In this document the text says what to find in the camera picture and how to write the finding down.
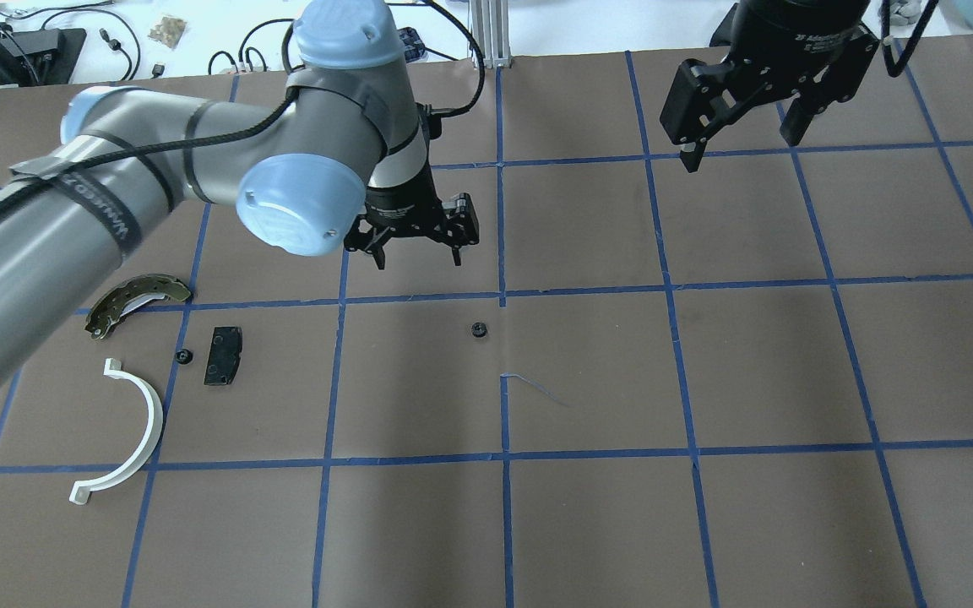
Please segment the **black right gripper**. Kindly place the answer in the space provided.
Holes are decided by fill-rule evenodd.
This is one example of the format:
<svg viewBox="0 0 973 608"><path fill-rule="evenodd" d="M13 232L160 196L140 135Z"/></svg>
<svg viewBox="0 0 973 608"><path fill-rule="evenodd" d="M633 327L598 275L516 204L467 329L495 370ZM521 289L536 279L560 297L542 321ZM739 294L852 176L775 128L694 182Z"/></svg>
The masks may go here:
<svg viewBox="0 0 973 608"><path fill-rule="evenodd" d="M773 26L745 24L718 64L684 59L660 111L660 125L681 147L681 162L698 172L707 145L753 108L789 101L780 136L802 142L815 116L856 95L879 47L864 24L838 34L806 37Z"/></svg>

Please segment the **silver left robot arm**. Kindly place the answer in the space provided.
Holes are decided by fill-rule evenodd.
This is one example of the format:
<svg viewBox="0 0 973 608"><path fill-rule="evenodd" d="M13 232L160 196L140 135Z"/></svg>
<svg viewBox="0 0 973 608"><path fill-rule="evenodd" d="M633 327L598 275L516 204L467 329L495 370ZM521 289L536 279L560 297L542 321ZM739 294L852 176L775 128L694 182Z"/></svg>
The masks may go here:
<svg viewBox="0 0 973 608"><path fill-rule="evenodd" d="M394 238L460 251L480 240L466 193L430 168L451 108L418 103L383 1L313 1L285 35L280 103L92 86L69 103L58 149L15 163L0 189L0 386L189 198L228 205L298 257L362 251L383 269Z"/></svg>

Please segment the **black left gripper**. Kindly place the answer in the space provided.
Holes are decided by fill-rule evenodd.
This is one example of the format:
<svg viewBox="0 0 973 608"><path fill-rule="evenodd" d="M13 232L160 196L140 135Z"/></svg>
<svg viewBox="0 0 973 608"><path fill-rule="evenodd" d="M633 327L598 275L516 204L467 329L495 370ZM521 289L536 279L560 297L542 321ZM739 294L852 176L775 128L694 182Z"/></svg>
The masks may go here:
<svg viewBox="0 0 973 608"><path fill-rule="evenodd" d="M456 267L463 265L463 247L478 245L481 240L470 194L441 199L429 165L405 183L367 186L364 210L354 219L343 243L346 251L370 254L376 269L383 272L387 264L383 246L391 239L417 237L449 247Z"/></svg>

